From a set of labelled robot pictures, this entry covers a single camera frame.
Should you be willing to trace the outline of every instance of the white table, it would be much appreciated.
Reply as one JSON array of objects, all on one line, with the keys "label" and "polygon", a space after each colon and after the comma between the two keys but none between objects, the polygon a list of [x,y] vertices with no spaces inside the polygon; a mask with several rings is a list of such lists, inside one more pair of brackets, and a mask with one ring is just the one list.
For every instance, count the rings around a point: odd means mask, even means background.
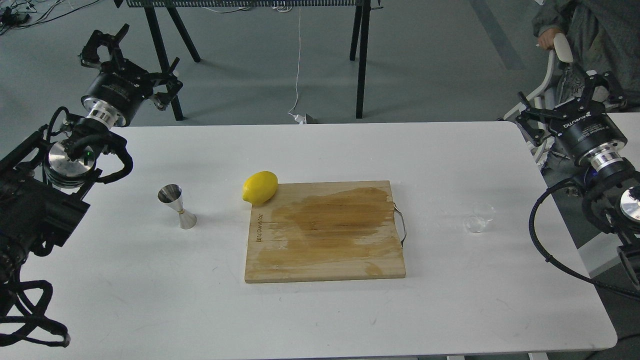
[{"label": "white table", "polygon": [[[507,122],[130,127],[135,169],[97,185],[62,248],[31,257],[68,348],[20,343],[3,359],[286,359],[600,349],[616,333],[595,289],[546,263],[527,232],[545,189]],[[117,170],[114,156],[99,159]],[[405,279],[246,284],[244,180],[388,179],[404,213]],[[191,230],[160,204],[177,183]],[[497,218],[466,233],[474,202]],[[586,270],[553,202],[537,220],[556,258]]]}]

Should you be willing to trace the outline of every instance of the clear glass cup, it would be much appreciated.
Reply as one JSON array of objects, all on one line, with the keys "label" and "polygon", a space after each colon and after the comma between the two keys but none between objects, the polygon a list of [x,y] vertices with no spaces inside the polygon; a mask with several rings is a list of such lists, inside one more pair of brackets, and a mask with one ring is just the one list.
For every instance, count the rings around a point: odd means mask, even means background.
[{"label": "clear glass cup", "polygon": [[465,217],[463,223],[470,233],[478,234],[487,229],[495,220],[495,208],[486,202],[476,202],[472,206],[473,214]]}]

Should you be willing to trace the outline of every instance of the person's hand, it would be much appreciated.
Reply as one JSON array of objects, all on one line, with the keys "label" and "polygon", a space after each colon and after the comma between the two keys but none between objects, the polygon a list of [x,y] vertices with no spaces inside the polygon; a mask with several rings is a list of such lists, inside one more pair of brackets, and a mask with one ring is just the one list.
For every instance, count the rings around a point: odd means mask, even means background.
[{"label": "person's hand", "polygon": [[541,49],[551,50],[554,48],[554,38],[556,34],[563,33],[562,30],[558,28],[549,28],[545,30],[540,36],[538,36],[538,45]]}]

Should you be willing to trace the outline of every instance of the person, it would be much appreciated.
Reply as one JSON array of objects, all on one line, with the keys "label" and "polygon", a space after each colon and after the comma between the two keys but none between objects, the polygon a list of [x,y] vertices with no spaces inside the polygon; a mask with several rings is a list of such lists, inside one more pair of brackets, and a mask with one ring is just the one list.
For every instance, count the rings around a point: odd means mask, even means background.
[{"label": "person", "polygon": [[[564,33],[574,61],[584,70],[611,71],[627,96],[626,109],[640,111],[640,0],[545,0],[532,20],[534,36],[545,50]],[[579,96],[582,74],[567,66],[558,103]]]}]

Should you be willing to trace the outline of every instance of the wet stain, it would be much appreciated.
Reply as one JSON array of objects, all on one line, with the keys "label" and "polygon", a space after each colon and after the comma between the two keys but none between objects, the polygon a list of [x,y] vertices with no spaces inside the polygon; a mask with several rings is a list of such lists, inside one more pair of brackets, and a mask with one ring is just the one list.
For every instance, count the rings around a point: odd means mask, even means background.
[{"label": "wet stain", "polygon": [[367,262],[367,266],[364,268],[364,272],[367,273],[367,275],[369,276],[381,276],[382,275],[382,269],[374,264],[374,263],[370,263]]},{"label": "wet stain", "polygon": [[[393,202],[379,188],[309,196],[274,209],[271,221],[278,229],[273,229],[272,245],[257,256],[263,269],[295,272],[297,266],[371,259],[399,249],[389,241],[391,233],[379,233],[394,221]],[[382,273],[373,263],[365,271]]]}]

